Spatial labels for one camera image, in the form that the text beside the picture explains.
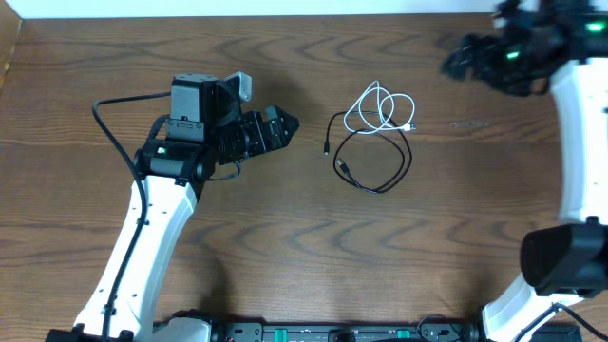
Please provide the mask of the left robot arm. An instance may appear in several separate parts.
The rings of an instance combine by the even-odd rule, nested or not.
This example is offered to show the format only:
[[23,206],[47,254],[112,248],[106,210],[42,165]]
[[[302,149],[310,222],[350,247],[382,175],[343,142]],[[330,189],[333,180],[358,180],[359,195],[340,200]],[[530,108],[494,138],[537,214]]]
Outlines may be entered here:
[[185,223],[215,167],[240,167],[252,157],[286,147],[298,119],[278,106],[245,112],[252,79],[239,71],[225,79],[183,73],[166,97],[170,112],[153,124],[129,157],[116,138],[134,182],[128,211],[101,280],[68,330],[49,341],[211,341],[211,322],[191,313],[156,324],[162,283]]

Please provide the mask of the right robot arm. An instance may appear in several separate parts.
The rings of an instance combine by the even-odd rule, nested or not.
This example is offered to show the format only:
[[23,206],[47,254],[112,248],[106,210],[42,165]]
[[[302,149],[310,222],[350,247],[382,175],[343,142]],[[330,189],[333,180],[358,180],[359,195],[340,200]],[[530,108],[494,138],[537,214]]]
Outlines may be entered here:
[[498,34],[467,35],[442,71],[520,97],[542,81],[558,113],[562,192],[558,225],[524,237],[519,275],[465,339],[579,339],[587,322],[548,322],[607,288],[607,15],[589,1],[502,1],[493,19]]

